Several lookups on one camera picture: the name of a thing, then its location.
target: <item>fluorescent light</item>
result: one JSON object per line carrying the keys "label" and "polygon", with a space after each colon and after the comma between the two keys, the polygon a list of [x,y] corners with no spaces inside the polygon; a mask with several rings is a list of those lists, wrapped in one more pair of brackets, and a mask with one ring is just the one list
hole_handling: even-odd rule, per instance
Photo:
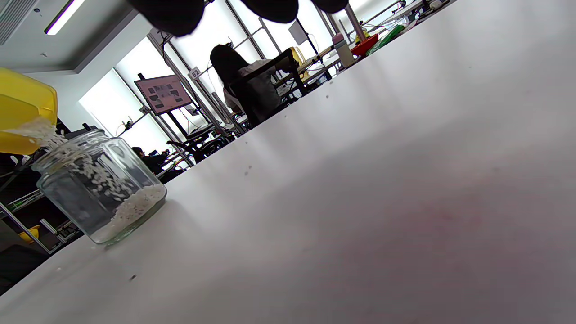
{"label": "fluorescent light", "polygon": [[76,12],[76,10],[78,10],[78,8],[80,8],[80,6],[83,3],[84,0],[68,1],[66,6],[64,6],[64,8],[60,10],[56,18],[52,20],[52,22],[50,23],[50,25],[48,25],[48,27],[44,32],[47,35],[56,35],[60,31],[60,29],[64,27],[64,25],[68,22],[68,20],[72,18],[72,15]]}

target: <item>screen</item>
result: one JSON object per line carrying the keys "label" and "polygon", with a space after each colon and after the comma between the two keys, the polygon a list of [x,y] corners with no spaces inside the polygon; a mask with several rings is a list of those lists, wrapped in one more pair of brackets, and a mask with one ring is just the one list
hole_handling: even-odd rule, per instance
{"label": "screen", "polygon": [[138,80],[135,83],[157,116],[192,103],[176,76]]}

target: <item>rice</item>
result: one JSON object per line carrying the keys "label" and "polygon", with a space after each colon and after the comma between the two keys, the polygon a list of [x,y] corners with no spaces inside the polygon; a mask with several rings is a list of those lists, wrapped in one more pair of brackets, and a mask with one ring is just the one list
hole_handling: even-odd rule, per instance
{"label": "rice", "polygon": [[4,130],[6,133],[17,134],[30,138],[30,142],[54,151],[55,158],[69,167],[71,172],[86,177],[90,192],[98,199],[100,194],[121,202],[116,208],[110,222],[98,229],[90,237],[96,243],[105,243],[120,234],[127,226],[146,214],[166,194],[166,188],[161,184],[146,186],[137,190],[131,183],[111,174],[102,164],[92,159],[77,144],[68,142],[64,136],[56,132],[56,126],[43,117],[21,125],[18,129]]}

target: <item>green object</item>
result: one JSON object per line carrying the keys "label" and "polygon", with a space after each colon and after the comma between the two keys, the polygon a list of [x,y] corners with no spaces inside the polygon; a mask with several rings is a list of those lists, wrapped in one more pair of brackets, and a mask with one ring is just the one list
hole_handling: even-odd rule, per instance
{"label": "green object", "polygon": [[376,43],[372,48],[366,53],[366,55],[371,55],[372,53],[376,52],[377,50],[384,47],[384,45],[390,43],[401,33],[403,30],[406,29],[404,25],[396,25],[392,30],[386,35],[386,37],[382,38],[378,43]]}

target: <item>glass jar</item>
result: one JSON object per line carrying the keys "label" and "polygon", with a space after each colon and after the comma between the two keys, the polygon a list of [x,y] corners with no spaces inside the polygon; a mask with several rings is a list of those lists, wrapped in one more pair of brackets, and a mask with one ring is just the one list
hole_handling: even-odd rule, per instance
{"label": "glass jar", "polygon": [[32,166],[36,183],[96,244],[114,244],[164,204],[166,187],[121,138],[93,130],[67,141]]}

